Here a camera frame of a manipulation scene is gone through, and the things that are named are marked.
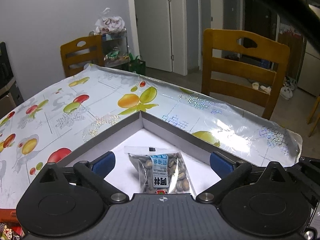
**floral tablecloth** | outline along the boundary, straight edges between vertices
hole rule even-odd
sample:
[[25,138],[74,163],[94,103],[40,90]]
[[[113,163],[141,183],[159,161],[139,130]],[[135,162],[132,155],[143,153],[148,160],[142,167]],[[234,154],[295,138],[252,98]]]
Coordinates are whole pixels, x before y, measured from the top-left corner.
[[139,110],[258,166],[293,165],[301,152],[301,137],[276,123],[166,82],[89,64],[0,120],[0,208],[15,208],[45,163]]

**blue gripper pad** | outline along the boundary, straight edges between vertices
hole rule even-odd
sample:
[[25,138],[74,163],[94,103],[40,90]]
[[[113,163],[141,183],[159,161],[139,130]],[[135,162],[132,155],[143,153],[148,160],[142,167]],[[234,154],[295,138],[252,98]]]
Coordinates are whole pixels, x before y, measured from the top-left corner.
[[215,152],[210,155],[210,166],[211,169],[222,179],[234,170],[232,164],[228,163]]
[[113,152],[106,152],[104,155],[101,155],[90,164],[92,165],[92,171],[104,178],[115,167],[116,157]]

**round black cover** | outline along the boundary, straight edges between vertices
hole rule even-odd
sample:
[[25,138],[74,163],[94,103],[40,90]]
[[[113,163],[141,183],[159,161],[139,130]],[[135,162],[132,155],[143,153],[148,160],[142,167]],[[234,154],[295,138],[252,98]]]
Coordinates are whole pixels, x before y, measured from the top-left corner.
[[58,193],[33,191],[18,203],[19,222],[39,236],[67,236],[93,225],[102,215],[104,205],[91,189],[70,185]]
[[233,227],[269,237],[297,231],[310,216],[302,194],[281,182],[236,188],[223,198],[221,212]]

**refrigerator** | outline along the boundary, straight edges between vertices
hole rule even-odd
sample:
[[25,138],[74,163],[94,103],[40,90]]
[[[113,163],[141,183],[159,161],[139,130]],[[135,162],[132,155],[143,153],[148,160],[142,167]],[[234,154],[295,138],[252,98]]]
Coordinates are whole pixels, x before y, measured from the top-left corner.
[[[309,5],[309,7],[320,18],[320,8],[313,5]],[[316,97],[320,95],[320,54],[308,41],[298,81],[298,87]]]

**gray ribbed plate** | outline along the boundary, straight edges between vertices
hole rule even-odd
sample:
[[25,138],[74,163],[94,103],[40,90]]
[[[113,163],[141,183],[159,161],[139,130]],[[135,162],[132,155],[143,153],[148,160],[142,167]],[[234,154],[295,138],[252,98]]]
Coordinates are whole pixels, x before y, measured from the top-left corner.
[[[37,239],[27,235],[25,240]],[[190,194],[135,194],[132,201],[115,204],[93,228],[59,239],[90,240],[211,240],[259,239],[236,231],[217,208],[200,204]],[[301,239],[289,236],[282,239]]]

